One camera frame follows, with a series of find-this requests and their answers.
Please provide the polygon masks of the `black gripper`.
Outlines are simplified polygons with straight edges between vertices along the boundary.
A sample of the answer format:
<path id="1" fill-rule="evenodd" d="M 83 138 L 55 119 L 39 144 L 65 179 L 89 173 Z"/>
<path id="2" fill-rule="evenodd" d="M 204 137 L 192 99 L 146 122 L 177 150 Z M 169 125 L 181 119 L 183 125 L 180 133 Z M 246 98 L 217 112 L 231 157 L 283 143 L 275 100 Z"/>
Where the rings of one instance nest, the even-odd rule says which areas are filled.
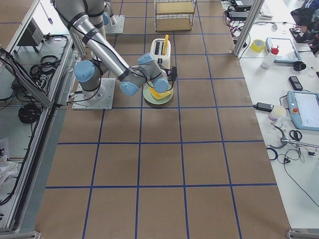
<path id="1" fill-rule="evenodd" d="M 171 82 L 171 86 L 173 87 L 177 78 L 177 68 L 172 66 L 171 69 L 166 69 L 166 74 L 168 81 Z"/>

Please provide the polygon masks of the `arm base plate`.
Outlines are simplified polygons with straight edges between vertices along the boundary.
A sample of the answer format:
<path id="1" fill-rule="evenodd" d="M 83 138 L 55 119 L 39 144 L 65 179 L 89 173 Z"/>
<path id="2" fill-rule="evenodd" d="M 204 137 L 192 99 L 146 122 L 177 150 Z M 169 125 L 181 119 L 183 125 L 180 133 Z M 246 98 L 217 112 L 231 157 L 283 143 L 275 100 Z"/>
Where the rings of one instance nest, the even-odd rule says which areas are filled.
<path id="1" fill-rule="evenodd" d="M 115 15 L 117 20 L 117 26 L 111 32 L 106 32 L 106 34 L 122 34 L 124 30 L 125 16 L 124 15 Z"/>
<path id="2" fill-rule="evenodd" d="M 82 91 L 76 94 L 72 101 L 73 110 L 111 110 L 113 105 L 113 97 L 115 92 L 116 79 L 102 78 L 99 90 L 86 92 L 78 83 L 77 90 Z"/>

